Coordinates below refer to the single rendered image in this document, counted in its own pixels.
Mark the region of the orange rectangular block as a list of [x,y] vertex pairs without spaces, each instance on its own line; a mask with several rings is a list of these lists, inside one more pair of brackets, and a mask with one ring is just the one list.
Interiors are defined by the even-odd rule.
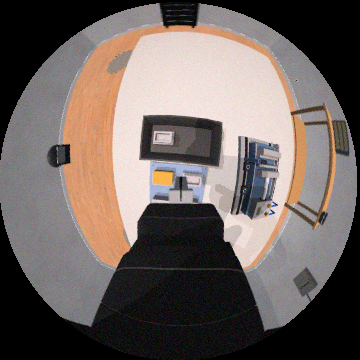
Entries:
[[170,170],[154,170],[153,171],[153,184],[171,185],[173,184],[174,171]]

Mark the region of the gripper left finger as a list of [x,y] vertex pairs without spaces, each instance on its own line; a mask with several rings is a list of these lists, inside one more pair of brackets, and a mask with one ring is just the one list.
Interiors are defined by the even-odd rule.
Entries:
[[176,176],[174,188],[169,189],[169,203],[180,203],[181,176]]

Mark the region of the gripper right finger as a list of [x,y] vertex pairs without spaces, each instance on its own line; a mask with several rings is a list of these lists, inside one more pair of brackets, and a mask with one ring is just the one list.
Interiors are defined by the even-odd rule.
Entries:
[[[182,188],[183,184],[183,188]],[[186,176],[181,176],[182,199],[181,203],[193,203],[193,189],[188,188]]]

